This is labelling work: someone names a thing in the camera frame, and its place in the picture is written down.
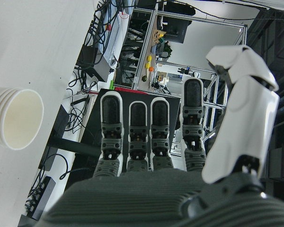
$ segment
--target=metal frame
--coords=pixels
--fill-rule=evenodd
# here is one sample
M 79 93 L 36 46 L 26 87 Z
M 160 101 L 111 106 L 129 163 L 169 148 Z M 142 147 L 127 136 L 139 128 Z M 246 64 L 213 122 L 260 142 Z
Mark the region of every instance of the metal frame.
M 164 64 L 164 65 L 176 66 L 176 67 L 179 67 L 179 68 L 187 68 L 187 67 L 189 67 L 189 68 L 191 68 L 191 69 L 193 69 L 193 70 L 215 73 L 215 72 L 212 71 L 212 70 L 203 69 L 203 68 L 199 68 L 199 67 L 196 67 L 196 66 L 190 66 L 190 65 L 181 65 L 181 64 L 177 64 L 177 63 L 168 62 L 168 61 L 159 61 L 159 60 L 156 60 L 156 63 L 161 63 L 161 64 Z
M 138 11 L 138 12 L 151 12 L 151 18 L 150 18 L 150 21 L 148 23 L 145 39 L 144 39 L 143 46 L 142 46 L 142 49 L 141 49 L 140 61 L 138 62 L 138 65 L 137 65 L 136 75 L 133 79 L 133 83 L 132 83 L 132 89 L 133 90 L 138 89 L 140 75 L 141 75 L 142 69 L 144 68 L 144 59 L 146 57 L 147 47 L 148 47 L 148 44 L 149 44 L 149 41 L 150 41 L 150 38 L 151 38 L 151 32 L 152 32 L 153 24 L 155 23 L 155 18 L 157 16 L 156 10 L 136 9 L 136 11 Z
M 157 15 L 158 16 L 167 16 L 167 17 L 172 17 L 172 18 L 185 19 L 185 20 L 191 20 L 191 21 L 199 21 L 199 22 L 204 22 L 204 23 L 211 23 L 211 24 L 217 24 L 217 25 L 224 25 L 224 26 L 230 26 L 230 27 L 242 29 L 242 32 L 238 36 L 238 39 L 236 40 L 234 45 L 238 45 L 240 43 L 246 45 L 246 42 L 247 42 L 247 29 L 248 29 L 247 25 L 235 24 L 235 23 L 225 22 L 225 21 L 216 21 L 216 20 L 211 20 L 211 19 L 206 19 L 206 18 L 199 18 L 199 17 L 182 15 L 182 14 L 177 14 L 177 13 L 164 12 L 164 11 L 156 11 L 156 10 L 148 10 L 148 9 L 140 9 L 140 8 L 135 8 L 134 10 L 138 11 L 138 12 L 149 12 L 149 13 L 151 13 L 150 22 L 148 24 L 148 28 L 147 28 L 147 32 L 146 32 L 146 36 L 145 36 L 145 42 L 144 42 L 143 47 L 142 47 L 142 52 L 141 52 L 141 55 L 140 55 L 140 61 L 138 63 L 137 70 L 136 70 L 136 76 L 135 76 L 134 81 L 132 83 L 132 89 L 135 89 L 135 90 L 138 89 L 138 84 L 139 84 L 139 81 L 140 81 L 140 75 L 141 75 L 142 69 L 144 67 L 143 63 L 144 63 L 144 59 L 146 57 L 147 47 L 149 45 L 153 24 L 155 23 L 155 18 L 156 18 Z M 187 67 L 186 65 L 176 64 L 176 63 L 167 62 L 167 61 L 157 60 L 156 63 L 162 63 L 162 64 L 176 66 L 176 67 L 180 67 L 180 68 L 186 68 Z M 189 66 L 189 67 L 193 70 L 215 73 L 213 70 L 198 68 L 198 67 L 194 67 L 194 66 Z M 202 134 L 202 138 L 203 138 L 204 141 L 209 139 L 215 133 L 215 128 L 213 126 L 214 126 L 216 109 L 220 109 L 220 110 L 223 111 L 225 109 L 227 101 L 228 101 L 228 92 L 229 91 L 228 91 L 227 85 L 225 83 L 224 87 L 223 87 L 224 88 L 223 104 L 220 105 L 220 104 L 216 103 L 217 97 L 218 97 L 218 90 L 219 90 L 219 80 L 220 80 L 220 77 L 215 74 L 215 77 L 212 79 L 211 83 L 209 84 L 207 91 L 204 93 L 204 97 L 206 97 L 207 100 L 209 101 L 209 102 L 204 102 L 204 107 L 205 107 L 204 122 L 203 122 L 204 127 L 207 127 L 208 120 L 210 121 L 209 122 L 209 128 L 208 128 L 210 132 L 207 135 L 205 135 L 205 131 L 203 131 L 203 134 Z M 210 117 L 209 117 L 209 108 L 212 108 Z

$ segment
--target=green object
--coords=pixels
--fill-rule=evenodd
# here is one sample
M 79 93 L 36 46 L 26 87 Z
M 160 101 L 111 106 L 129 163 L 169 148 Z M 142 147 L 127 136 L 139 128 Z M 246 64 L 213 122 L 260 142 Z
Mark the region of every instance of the green object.
M 147 81 L 147 76 L 143 76 L 143 77 L 142 77 L 142 81 L 143 81 L 143 82 Z
M 114 81 L 111 80 L 111 81 L 110 81 L 110 85 L 109 85 L 109 90 L 114 90 L 114 89 L 115 89 Z
M 160 43 L 163 43 L 163 42 L 165 42 L 165 39 L 161 37 L 161 38 L 158 39 L 158 41 L 159 41 Z

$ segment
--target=white wall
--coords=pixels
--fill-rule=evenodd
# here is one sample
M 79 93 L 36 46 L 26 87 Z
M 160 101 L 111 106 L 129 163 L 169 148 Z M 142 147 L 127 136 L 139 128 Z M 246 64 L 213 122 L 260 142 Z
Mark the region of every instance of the white wall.
M 227 18 L 254 18 L 258 10 L 234 4 L 223 4 L 222 2 L 206 2 L 183 0 L 192 6 L 213 15 Z M 206 14 L 196 10 L 196 17 L 206 18 Z M 208 19 L 222 20 L 207 16 Z M 252 21 L 228 21 L 237 24 L 251 25 Z M 191 65 L 199 68 L 211 69 L 205 59 L 206 54 L 215 45 L 233 45 L 240 33 L 238 28 L 224 25 L 216 25 L 205 22 L 193 21 L 188 26 L 183 44 L 170 42 L 172 49 L 169 62 Z

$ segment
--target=robotic hand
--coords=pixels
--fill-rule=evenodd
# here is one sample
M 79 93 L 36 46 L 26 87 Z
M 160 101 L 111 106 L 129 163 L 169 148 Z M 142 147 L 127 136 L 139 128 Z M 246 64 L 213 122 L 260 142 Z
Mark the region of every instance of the robotic hand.
M 102 154 L 94 177 L 68 189 L 37 226 L 284 226 L 284 203 L 263 193 L 258 180 L 279 101 L 276 81 L 247 46 L 214 47 L 207 59 L 231 91 L 207 158 L 203 84 L 190 78 L 180 114 L 187 172 L 173 169 L 169 104 L 156 97 L 150 106 L 154 171 L 148 172 L 148 107 L 135 101 L 129 106 L 127 171 L 136 173 L 109 177 L 121 173 L 124 135 L 122 98 L 109 91 L 101 99 Z
M 259 177 L 279 102 L 275 78 L 262 58 L 244 45 L 214 47 L 206 58 L 231 94 L 202 177 L 207 183 L 234 172 Z

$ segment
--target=ribbed gray surface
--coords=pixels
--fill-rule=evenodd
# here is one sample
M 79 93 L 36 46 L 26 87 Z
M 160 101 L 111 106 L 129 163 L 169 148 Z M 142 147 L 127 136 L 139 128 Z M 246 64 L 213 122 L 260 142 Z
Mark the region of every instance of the ribbed gray surface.
M 119 169 L 119 160 L 99 160 L 93 177 L 99 176 L 117 176 Z
M 184 154 L 187 171 L 202 171 L 206 159 L 204 151 L 192 151 L 186 149 Z
M 174 227 L 284 227 L 284 202 L 259 193 L 238 194 Z
M 155 156 L 152 159 L 153 161 L 153 169 L 160 170 L 164 168 L 173 168 L 171 157 L 158 157 Z
M 143 160 L 129 160 L 127 163 L 127 172 L 140 172 L 140 171 L 148 171 L 147 161 Z
M 180 204 L 204 186 L 200 173 L 162 169 L 74 184 L 45 215 L 53 223 L 181 219 Z

